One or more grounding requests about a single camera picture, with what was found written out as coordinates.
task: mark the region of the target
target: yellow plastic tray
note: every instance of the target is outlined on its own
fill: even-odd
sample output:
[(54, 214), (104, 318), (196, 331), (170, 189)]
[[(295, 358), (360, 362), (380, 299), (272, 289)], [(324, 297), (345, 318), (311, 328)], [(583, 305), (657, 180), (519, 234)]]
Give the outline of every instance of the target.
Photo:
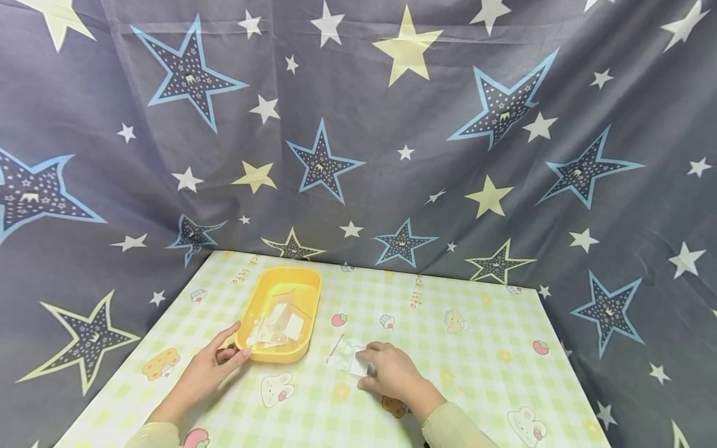
[(237, 347), (245, 347), (260, 317), (269, 312), (272, 298), (291, 290), (293, 290), (293, 299), (288, 303), (294, 305), (308, 318), (308, 322), (304, 322), (299, 340), (292, 345), (256, 348), (252, 350), (250, 359), (265, 363), (293, 363), (300, 360), (309, 349), (321, 292), (321, 276), (315, 270), (299, 267), (275, 267), (264, 271), (254, 287), (249, 304), (244, 309), (242, 326), (237, 331), (234, 341)]

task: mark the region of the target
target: beige sleeve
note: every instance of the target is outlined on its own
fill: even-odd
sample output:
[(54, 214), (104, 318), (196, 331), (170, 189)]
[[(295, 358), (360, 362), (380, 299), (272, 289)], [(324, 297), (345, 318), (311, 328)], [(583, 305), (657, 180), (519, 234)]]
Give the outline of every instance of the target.
[(177, 448), (179, 430), (171, 423), (153, 422), (142, 426), (125, 448)]
[(475, 422), (450, 401), (433, 411), (422, 430), (431, 448), (497, 448)]

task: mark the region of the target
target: fabric backdrop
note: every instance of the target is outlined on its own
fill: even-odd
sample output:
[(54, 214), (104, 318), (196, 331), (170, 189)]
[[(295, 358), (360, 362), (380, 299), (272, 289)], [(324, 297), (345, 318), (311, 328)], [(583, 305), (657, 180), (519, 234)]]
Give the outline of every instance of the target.
[(213, 249), (534, 287), (614, 446), (713, 442), (714, 1), (0, 6), (4, 446)]

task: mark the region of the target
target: blue-outlined star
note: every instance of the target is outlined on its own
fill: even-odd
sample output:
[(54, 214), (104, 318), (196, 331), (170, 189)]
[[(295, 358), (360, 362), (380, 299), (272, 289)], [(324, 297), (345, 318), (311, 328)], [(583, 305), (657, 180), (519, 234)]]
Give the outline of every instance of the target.
[(533, 97), (547, 76), (558, 51), (559, 49), (555, 50), (533, 71), (510, 88), (495, 81), (478, 67), (473, 67), (482, 110), (465, 126), (455, 131), (448, 140), (462, 140), (487, 135), (490, 138), (488, 143), (488, 150), (490, 150), (516, 121), (538, 105), (533, 101)]
[(387, 262), (393, 258), (400, 258), (413, 268), (416, 267), (416, 249), (438, 239), (438, 237), (417, 237), (411, 230), (411, 219), (408, 218), (401, 228), (393, 235), (381, 235), (374, 237), (376, 241), (382, 242), (386, 249), (381, 254), (376, 265)]
[(289, 236), (286, 237), (285, 243), (277, 243), (264, 238), (262, 238), (262, 241), (269, 247), (279, 249), (281, 251), (281, 253), (279, 253), (279, 257), (283, 258), (305, 258), (310, 261), (309, 257), (326, 252), (325, 250), (302, 246), (299, 240), (296, 238), (296, 233), (294, 232), (293, 227), (289, 231)]
[(0, 244), (12, 232), (43, 216), (106, 223), (65, 189), (62, 170), (72, 157), (54, 157), (28, 166), (0, 148)]
[(326, 127), (323, 118), (316, 131), (316, 139), (312, 149), (286, 141), (289, 148), (306, 167), (304, 179), (301, 181), (299, 192), (306, 191), (318, 184), (324, 185), (342, 204), (343, 192), (338, 182), (338, 175), (351, 171), (366, 162), (356, 161), (350, 158), (336, 157), (331, 154), (331, 147), (328, 145)]
[(177, 234), (177, 239), (174, 243), (167, 246), (166, 249), (180, 249), (188, 247), (189, 252), (184, 254), (184, 267), (187, 267), (192, 255), (198, 254), (199, 251), (201, 251), (202, 246), (217, 245), (217, 242), (208, 235), (208, 232), (217, 230), (226, 223), (227, 222), (224, 221), (215, 226), (199, 226), (194, 221), (187, 218), (185, 214), (182, 214), (179, 217), (179, 233)]
[(590, 209), (596, 179), (643, 167), (635, 162), (602, 158), (602, 150), (605, 147), (610, 126), (612, 125), (608, 125), (585, 152), (575, 160), (568, 163), (546, 162), (559, 179), (537, 204), (565, 190), (570, 190), (575, 193), (585, 207)]
[(167, 71), (167, 76), (147, 106), (187, 99), (217, 132), (212, 96), (243, 89), (248, 84), (206, 66), (199, 15), (196, 15), (179, 49), (160, 42), (138, 28), (132, 27), (132, 30)]
[(599, 357), (602, 358), (602, 354), (605, 353), (605, 348), (610, 342), (610, 337), (615, 331), (644, 344), (645, 342), (637, 334), (630, 319), (627, 318), (627, 309), (635, 296), (635, 291), (637, 291), (642, 282), (642, 278), (621, 287), (615, 292), (609, 292), (592, 271), (589, 271), (589, 273), (592, 301), (572, 310), (570, 313), (597, 324)]
[(112, 326), (110, 301), (113, 293), (114, 291), (110, 291), (100, 300), (88, 318), (40, 302), (40, 305), (50, 311), (65, 327), (72, 340), (57, 355), (16, 382), (44, 376), (77, 364), (80, 367), (82, 395), (85, 395), (97, 377), (105, 353), (140, 339)]
[(511, 238), (508, 238), (492, 257), (468, 258), (466, 261), (478, 267), (478, 272), (470, 278), (471, 282), (493, 277), (500, 284), (507, 285), (508, 271), (538, 260), (511, 258)]

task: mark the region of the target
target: green checkered tablecloth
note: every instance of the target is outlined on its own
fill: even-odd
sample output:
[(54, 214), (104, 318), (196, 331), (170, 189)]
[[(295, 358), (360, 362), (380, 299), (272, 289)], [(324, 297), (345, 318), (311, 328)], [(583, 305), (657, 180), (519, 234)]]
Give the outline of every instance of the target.
[[(277, 266), (323, 278), (309, 351), (294, 364), (251, 363), (190, 416), (186, 448), (422, 446), (400, 406), (327, 366), (342, 334), (403, 348), (500, 447), (609, 447), (535, 290), (239, 252), (211, 255), (57, 447), (123, 447)], [(262, 399), (262, 384), (287, 398)]]

